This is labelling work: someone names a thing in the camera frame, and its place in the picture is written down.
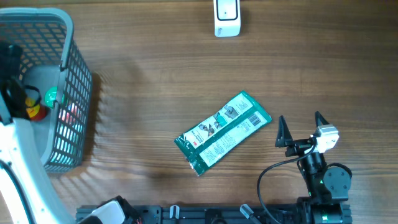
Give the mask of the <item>green white sachet packet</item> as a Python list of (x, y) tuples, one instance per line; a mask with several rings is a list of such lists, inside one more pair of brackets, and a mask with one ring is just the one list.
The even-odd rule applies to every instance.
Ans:
[(271, 121), (268, 112), (243, 90), (215, 114), (178, 136), (174, 143), (201, 176)]

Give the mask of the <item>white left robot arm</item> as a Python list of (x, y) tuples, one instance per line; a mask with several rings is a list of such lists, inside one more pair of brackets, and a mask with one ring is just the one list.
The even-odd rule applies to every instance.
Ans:
[(1, 42), (1, 193), (14, 223), (76, 223), (57, 195), (37, 152), (26, 91), (15, 78), (22, 48)]

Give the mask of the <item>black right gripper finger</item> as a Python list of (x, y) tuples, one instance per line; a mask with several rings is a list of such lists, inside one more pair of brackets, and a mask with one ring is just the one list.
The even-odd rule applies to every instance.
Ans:
[(322, 114), (319, 111), (315, 112), (315, 124), (316, 127), (323, 126), (323, 125), (329, 125), (329, 122), (322, 116)]
[(293, 145), (293, 137), (289, 131), (283, 115), (279, 116), (279, 127), (275, 140), (275, 147), (289, 147)]

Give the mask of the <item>green lidded round jar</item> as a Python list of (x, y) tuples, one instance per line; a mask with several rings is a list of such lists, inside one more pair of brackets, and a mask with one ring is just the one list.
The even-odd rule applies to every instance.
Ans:
[(53, 86), (47, 90), (44, 96), (45, 104), (52, 110), (55, 108), (54, 103), (57, 100), (57, 92), (58, 88), (56, 86)]

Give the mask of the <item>red yellow green-capped bottle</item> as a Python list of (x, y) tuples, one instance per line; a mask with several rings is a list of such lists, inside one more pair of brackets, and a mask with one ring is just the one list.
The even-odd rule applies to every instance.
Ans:
[(27, 106), (26, 111), (31, 121), (41, 121), (49, 113), (47, 106), (39, 103), (34, 106), (35, 100), (32, 98), (26, 98), (25, 105)]

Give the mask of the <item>small orange white box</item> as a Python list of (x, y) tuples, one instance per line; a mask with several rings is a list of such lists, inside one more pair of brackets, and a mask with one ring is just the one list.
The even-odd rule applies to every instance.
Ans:
[(70, 126), (80, 123), (81, 110), (75, 103), (69, 103), (67, 108), (60, 112), (59, 118)]

